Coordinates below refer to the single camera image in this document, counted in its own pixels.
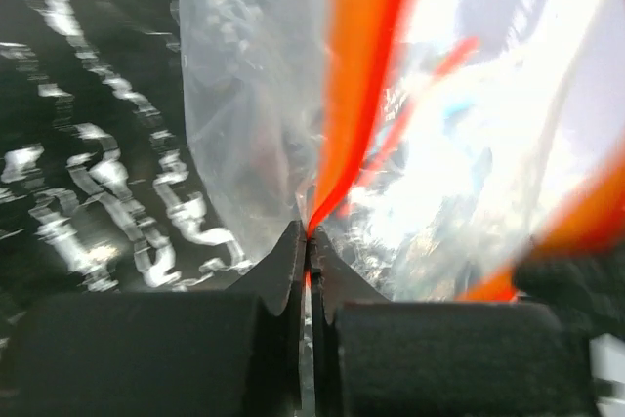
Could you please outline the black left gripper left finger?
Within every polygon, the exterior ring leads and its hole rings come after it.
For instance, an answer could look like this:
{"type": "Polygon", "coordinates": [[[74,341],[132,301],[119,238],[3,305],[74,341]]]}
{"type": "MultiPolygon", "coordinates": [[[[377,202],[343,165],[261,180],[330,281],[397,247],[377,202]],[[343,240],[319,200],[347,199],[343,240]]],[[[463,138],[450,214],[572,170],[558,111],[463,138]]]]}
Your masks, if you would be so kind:
{"type": "Polygon", "coordinates": [[[5,416],[291,416],[304,227],[223,290],[52,296],[1,356],[5,416]]]}

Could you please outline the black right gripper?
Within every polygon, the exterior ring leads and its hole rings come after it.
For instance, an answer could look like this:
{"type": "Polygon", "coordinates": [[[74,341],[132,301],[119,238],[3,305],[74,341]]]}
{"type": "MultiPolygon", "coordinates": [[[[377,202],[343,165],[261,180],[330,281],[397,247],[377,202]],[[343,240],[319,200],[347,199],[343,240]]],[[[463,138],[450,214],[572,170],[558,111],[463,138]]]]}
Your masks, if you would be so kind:
{"type": "Polygon", "coordinates": [[[525,259],[515,287],[546,304],[572,331],[624,337],[624,244],[603,252],[525,259]]]}

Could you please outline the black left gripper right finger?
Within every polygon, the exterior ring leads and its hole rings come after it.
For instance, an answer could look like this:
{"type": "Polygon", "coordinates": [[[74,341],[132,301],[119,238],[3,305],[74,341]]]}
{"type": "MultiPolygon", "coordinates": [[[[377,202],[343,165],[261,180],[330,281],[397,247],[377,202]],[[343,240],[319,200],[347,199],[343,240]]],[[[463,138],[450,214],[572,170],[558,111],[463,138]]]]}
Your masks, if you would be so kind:
{"type": "Polygon", "coordinates": [[[586,344],[544,305],[395,303],[310,241],[320,416],[595,416],[586,344]]]}

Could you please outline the clear bag orange zipper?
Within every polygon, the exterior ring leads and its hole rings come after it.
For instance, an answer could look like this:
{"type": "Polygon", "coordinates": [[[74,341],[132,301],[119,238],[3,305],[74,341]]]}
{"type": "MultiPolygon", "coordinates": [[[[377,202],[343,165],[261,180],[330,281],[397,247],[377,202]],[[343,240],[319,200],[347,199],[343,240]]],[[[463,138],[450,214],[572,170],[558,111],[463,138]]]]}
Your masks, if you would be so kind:
{"type": "Polygon", "coordinates": [[[624,0],[179,0],[187,142],[252,260],[295,220],[395,301],[507,300],[624,230],[624,0]],[[478,49],[367,158],[460,40],[478,49]]]}

